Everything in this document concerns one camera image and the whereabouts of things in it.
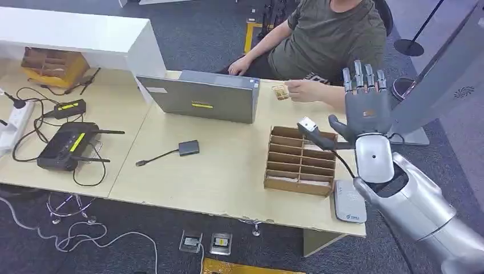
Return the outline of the person's left hand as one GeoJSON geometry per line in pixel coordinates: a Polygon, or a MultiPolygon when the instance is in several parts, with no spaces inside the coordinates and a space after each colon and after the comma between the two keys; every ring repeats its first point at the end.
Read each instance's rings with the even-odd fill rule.
{"type": "Polygon", "coordinates": [[[320,102],[322,84],[312,80],[288,80],[285,82],[289,97],[295,102],[320,102]]]}

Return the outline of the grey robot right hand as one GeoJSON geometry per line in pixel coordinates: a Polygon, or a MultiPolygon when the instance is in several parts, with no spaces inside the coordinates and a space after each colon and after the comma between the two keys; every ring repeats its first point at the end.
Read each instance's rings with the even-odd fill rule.
{"type": "Polygon", "coordinates": [[[355,148],[357,138],[364,134],[386,135],[392,125],[385,73],[373,71],[370,64],[362,66],[359,60],[354,61],[354,72],[352,76],[348,68],[342,70],[347,124],[328,116],[331,128],[345,139],[335,143],[337,150],[355,148]]]}

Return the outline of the person's right hand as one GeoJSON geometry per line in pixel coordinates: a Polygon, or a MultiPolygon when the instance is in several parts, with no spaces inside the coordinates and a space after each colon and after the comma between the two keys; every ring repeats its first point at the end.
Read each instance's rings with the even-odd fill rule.
{"type": "Polygon", "coordinates": [[[242,76],[250,68],[253,59],[246,55],[234,61],[227,69],[229,75],[242,76]]]}

